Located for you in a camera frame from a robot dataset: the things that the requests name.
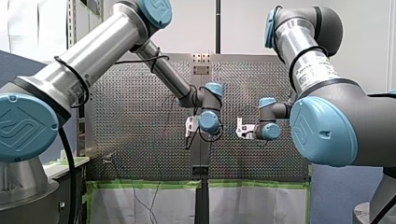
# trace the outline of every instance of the blue joint cap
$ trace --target blue joint cap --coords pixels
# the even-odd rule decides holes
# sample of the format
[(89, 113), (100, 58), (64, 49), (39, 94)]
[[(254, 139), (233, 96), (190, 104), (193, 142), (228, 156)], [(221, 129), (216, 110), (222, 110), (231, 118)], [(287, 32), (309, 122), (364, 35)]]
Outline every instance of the blue joint cap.
[(43, 101), (17, 93), (0, 95), (0, 161), (30, 160), (55, 140), (59, 121)]
[(276, 123), (269, 123), (262, 129), (262, 138), (264, 140), (273, 141), (279, 138), (281, 133), (279, 125)]
[(316, 96), (297, 101), (290, 114), (291, 137), (300, 153), (317, 164), (343, 167), (358, 155), (358, 140), (347, 117)]
[(268, 49), (272, 49), (274, 47), (274, 26), (276, 25), (276, 22), (273, 20), (274, 18), (274, 13), (279, 12), (280, 9), (272, 9), (270, 13), (268, 13), (267, 17), (267, 23), (265, 26), (265, 36), (264, 36), (264, 46)]
[(276, 103), (276, 99), (273, 97), (264, 97), (261, 98), (259, 101), (259, 108), (263, 108), (266, 107), (268, 105), (273, 105), (274, 103)]
[(224, 88), (221, 84), (217, 82), (208, 82), (205, 84), (205, 87), (208, 88), (211, 92), (215, 93), (219, 98), (222, 98)]
[(206, 133), (213, 135), (219, 133), (219, 116), (211, 110), (205, 110), (199, 118), (199, 127)]
[(169, 0), (138, 0), (137, 4), (148, 20), (159, 29), (165, 28), (172, 20)]

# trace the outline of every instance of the green tape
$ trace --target green tape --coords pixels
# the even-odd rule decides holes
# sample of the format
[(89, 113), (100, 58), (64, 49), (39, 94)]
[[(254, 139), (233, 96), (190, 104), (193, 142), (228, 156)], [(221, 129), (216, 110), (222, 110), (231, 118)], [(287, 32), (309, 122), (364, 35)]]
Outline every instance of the green tape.
[[(86, 200), (88, 205), (87, 222), (91, 224), (92, 215), (92, 197), (93, 191), (96, 189), (156, 189), (158, 181), (147, 180), (130, 180), (130, 179), (116, 179), (116, 180), (101, 180), (88, 181)], [(198, 189), (201, 187), (200, 181), (162, 181), (159, 189)], [(276, 181), (260, 181), (260, 180), (209, 180), (210, 188), (240, 188), (240, 187), (260, 187), (270, 189), (305, 189), (305, 223), (310, 223), (310, 208), (311, 208), (311, 184), (304, 183), (289, 183)]]
[(87, 198), (87, 223), (91, 224), (93, 187), (88, 183), (87, 183), (87, 193), (85, 194), (85, 196)]
[(306, 208), (305, 208), (305, 224), (309, 224), (311, 222), (311, 184), (307, 183), (306, 189)]
[(260, 180), (209, 180), (210, 188), (261, 187), (269, 189), (307, 189), (306, 183)]
[(93, 189), (198, 189), (200, 181), (162, 181), (160, 185), (158, 181), (148, 180), (101, 180), (87, 182), (87, 187)]

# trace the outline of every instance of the label sticker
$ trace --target label sticker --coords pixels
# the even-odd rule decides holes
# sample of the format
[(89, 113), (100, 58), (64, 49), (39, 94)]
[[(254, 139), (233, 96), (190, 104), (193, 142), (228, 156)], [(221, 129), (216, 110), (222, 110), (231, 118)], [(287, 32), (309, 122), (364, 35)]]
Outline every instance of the label sticker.
[(319, 82), (339, 78), (326, 57), (317, 57), (313, 62), (304, 64), (297, 70), (295, 76), (303, 91)]

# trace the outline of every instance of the perforated metal panel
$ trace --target perforated metal panel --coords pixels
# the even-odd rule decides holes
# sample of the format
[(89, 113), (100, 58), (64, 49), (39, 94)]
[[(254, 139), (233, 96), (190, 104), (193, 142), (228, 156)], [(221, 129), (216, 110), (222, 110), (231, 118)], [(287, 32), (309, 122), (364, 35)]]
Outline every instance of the perforated metal panel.
[[(190, 81), (190, 55), (184, 58), (172, 65)], [(171, 92), (143, 63), (109, 69), (92, 87), (91, 107), (87, 125), (92, 133), (87, 134), (92, 139), (87, 136), (87, 144), (94, 159), (89, 179), (190, 178), (190, 152), (184, 149), (189, 110), (176, 105)], [(114, 162), (103, 163), (109, 155)]]
[(242, 140), (235, 134), (236, 118), (258, 122), (262, 97), (288, 101), (289, 75), (276, 56), (213, 55), (212, 78), (225, 87), (221, 119), (224, 135), (210, 148), (209, 178), (270, 179), (305, 181), (307, 162), (294, 148), (286, 120), (278, 124), (280, 139), (274, 142)]
[[(192, 57), (170, 56), (190, 81)], [(212, 55), (210, 61), (212, 79), (225, 86), (224, 135), (210, 147), (210, 178), (305, 181), (307, 163), (294, 149), (286, 121), (279, 122), (282, 137), (266, 146), (235, 134), (238, 115), (245, 123), (257, 122), (258, 110), (249, 105), (269, 96), (288, 100), (284, 65), (275, 56)], [(184, 149), (184, 123), (191, 113), (174, 101), (162, 106), (170, 94), (144, 64), (115, 65), (93, 86), (87, 108), (87, 151), (93, 155), (89, 179), (159, 179), (160, 170), (163, 180), (191, 179), (190, 152)], [(114, 162), (103, 163), (110, 154)]]

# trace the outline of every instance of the blue logo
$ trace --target blue logo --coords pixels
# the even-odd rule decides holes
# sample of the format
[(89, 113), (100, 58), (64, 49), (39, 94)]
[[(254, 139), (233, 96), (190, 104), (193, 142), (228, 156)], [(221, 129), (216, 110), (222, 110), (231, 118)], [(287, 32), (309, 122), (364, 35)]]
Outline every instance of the blue logo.
[(302, 146), (308, 141), (308, 131), (311, 131), (308, 121), (306, 121), (305, 116), (300, 115), (292, 127), (292, 132)]
[(19, 107), (11, 107), (0, 114), (0, 145), (22, 151), (45, 129), (43, 123)]
[(168, 6), (164, 0), (150, 0), (150, 3), (154, 8), (160, 10), (163, 13), (162, 16), (164, 16), (170, 10), (170, 6)]

